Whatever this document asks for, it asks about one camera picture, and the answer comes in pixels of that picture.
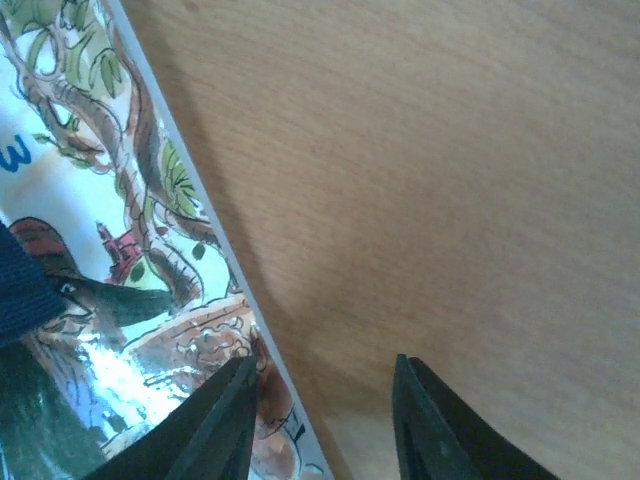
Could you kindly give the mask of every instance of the cartoon character illustration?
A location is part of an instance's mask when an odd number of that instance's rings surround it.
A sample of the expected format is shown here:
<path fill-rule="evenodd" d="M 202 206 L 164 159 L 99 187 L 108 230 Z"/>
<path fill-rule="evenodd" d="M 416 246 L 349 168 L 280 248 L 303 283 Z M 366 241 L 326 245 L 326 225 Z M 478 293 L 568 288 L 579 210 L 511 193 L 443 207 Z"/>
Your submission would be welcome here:
<path fill-rule="evenodd" d="M 40 263 L 68 307 L 23 343 L 74 406 L 107 458 L 147 433 L 230 358 L 253 353 L 258 359 L 260 400 L 252 468 L 263 479 L 299 478 L 303 469 L 293 439 L 296 432 L 284 428 L 293 415 L 293 400 L 243 294 L 169 317 L 127 341 L 123 329 L 170 310 L 168 292 L 86 278 L 58 232 L 42 220 L 24 218 L 9 229 Z M 118 373 L 105 371 L 101 357 L 118 362 L 120 375 L 133 370 L 139 374 L 124 376 L 127 383 L 118 388 Z M 100 388 L 107 377 L 115 378 L 107 385 L 109 394 Z M 136 381 L 147 393 L 127 395 Z M 166 392 L 162 400 L 167 410 L 154 419 L 149 407 L 159 397 L 150 392 L 157 391 Z"/>

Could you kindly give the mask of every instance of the tree trunk illustration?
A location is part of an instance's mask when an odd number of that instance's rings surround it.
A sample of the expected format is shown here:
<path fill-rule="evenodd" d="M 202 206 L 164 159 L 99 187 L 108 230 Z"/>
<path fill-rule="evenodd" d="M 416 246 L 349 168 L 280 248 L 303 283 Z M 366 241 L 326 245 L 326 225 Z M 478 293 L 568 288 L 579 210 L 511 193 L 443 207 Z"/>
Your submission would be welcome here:
<path fill-rule="evenodd" d="M 218 242 L 200 212 L 182 162 L 158 124 L 141 73 L 126 55 L 110 19 L 96 15 L 103 7 L 92 6 L 90 0 L 58 0 L 35 8 L 33 1 L 2 0 L 0 43 L 16 69 L 19 93 L 51 133 L 51 137 L 41 135 L 36 140 L 55 145 L 79 167 L 115 175 L 115 188 L 125 201 L 125 223 L 167 285 L 176 307 L 199 305 L 202 279 L 159 229 L 169 228 L 216 247 Z M 29 51 L 21 55 L 16 38 L 35 30 L 38 34 Z M 95 47 L 91 42 L 100 34 L 102 49 L 92 55 L 90 50 Z M 47 42 L 55 67 L 42 73 L 37 60 Z M 87 55 L 91 62 L 88 79 L 78 66 Z M 97 81 L 98 73 L 102 84 Z M 119 118 L 109 102 L 127 87 L 131 91 L 129 109 L 126 118 Z M 56 106 L 70 112 L 67 122 Z"/>
<path fill-rule="evenodd" d="M 252 468 L 263 479 L 297 478 L 300 452 L 283 427 L 293 409 L 293 399 L 255 328 L 254 314 L 243 294 L 230 295 L 217 302 L 215 309 L 203 306 L 177 315 L 154 335 L 128 345 L 127 351 L 147 371 L 160 372 L 158 378 L 148 382 L 171 378 L 171 383 L 187 394 L 231 358 L 253 352 L 260 395 Z"/>

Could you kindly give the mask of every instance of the brown branch illustration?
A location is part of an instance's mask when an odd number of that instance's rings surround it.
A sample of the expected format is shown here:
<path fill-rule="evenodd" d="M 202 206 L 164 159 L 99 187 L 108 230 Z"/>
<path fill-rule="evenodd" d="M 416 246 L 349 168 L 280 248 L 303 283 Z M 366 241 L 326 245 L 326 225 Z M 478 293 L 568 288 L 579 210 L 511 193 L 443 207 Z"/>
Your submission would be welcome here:
<path fill-rule="evenodd" d="M 183 237 L 220 248 L 218 238 L 213 233 L 211 224 L 207 219 L 180 215 L 159 200 L 154 201 L 153 212 L 160 222 Z"/>
<path fill-rule="evenodd" d="M 113 31 L 116 57 L 125 67 L 131 79 L 131 102 L 127 118 L 127 131 L 134 131 L 133 146 L 142 178 L 154 197 L 168 203 L 168 195 L 162 185 L 162 150 L 164 139 L 155 115 L 153 100 L 137 65 L 125 53 L 120 35 Z"/>
<path fill-rule="evenodd" d="M 53 31 L 56 42 L 59 42 L 62 34 L 55 32 L 56 27 L 49 27 Z M 4 46 L 9 61 L 14 65 L 18 76 L 25 86 L 25 99 L 42 113 L 47 127 L 52 127 L 51 133 L 57 136 L 61 134 L 64 141 L 73 142 L 70 146 L 80 149 L 91 148 L 97 152 L 99 148 L 109 154 L 116 181 L 125 192 L 126 222 L 131 228 L 136 241 L 147 254 L 156 273 L 167 284 L 176 305 L 180 308 L 190 306 L 200 301 L 203 294 L 202 280 L 194 268 L 184 259 L 175 248 L 169 245 L 157 233 L 153 218 L 145 214 L 145 202 L 147 201 L 147 185 L 144 175 L 144 165 L 148 164 L 149 149 L 143 147 L 145 142 L 150 142 L 152 137 L 158 136 L 158 127 L 147 112 L 144 113 L 144 121 L 138 119 L 133 138 L 124 136 L 123 128 L 115 113 L 104 102 L 92 98 L 85 90 L 71 85 L 64 76 L 51 78 L 38 75 L 27 68 L 17 53 L 14 39 L 11 37 L 4 16 L 0 13 L 0 43 Z M 60 61 L 64 40 L 56 50 L 56 60 Z M 102 147 L 88 145 L 79 138 L 72 138 L 62 132 L 64 128 L 53 110 L 52 104 L 57 104 L 82 120 L 96 135 Z"/>

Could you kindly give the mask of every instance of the black object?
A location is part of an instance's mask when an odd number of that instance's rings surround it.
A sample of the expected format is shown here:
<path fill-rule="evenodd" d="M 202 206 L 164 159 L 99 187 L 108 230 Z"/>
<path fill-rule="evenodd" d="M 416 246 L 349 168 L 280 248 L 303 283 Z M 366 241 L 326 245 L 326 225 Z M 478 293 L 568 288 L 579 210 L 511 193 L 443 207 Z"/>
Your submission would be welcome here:
<path fill-rule="evenodd" d="M 105 462 L 96 438 L 21 342 L 0 348 L 0 449 L 0 480 L 81 478 Z"/>
<path fill-rule="evenodd" d="M 257 385 L 255 358 L 231 359 L 151 432 L 85 480 L 247 478 Z"/>
<path fill-rule="evenodd" d="M 0 347 L 64 309 L 40 266 L 0 222 Z"/>
<path fill-rule="evenodd" d="M 558 480 L 418 358 L 398 355 L 393 420 L 402 480 Z"/>

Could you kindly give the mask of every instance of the book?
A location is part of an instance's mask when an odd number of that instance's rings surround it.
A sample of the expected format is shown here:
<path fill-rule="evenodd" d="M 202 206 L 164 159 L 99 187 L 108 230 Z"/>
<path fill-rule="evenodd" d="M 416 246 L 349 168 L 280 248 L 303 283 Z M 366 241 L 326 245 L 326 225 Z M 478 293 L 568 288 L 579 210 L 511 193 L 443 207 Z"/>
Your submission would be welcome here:
<path fill-rule="evenodd" d="M 120 3 L 0 14 L 0 219 L 67 306 L 0 358 L 0 477 L 81 478 L 253 354 L 250 478 L 333 478 Z"/>

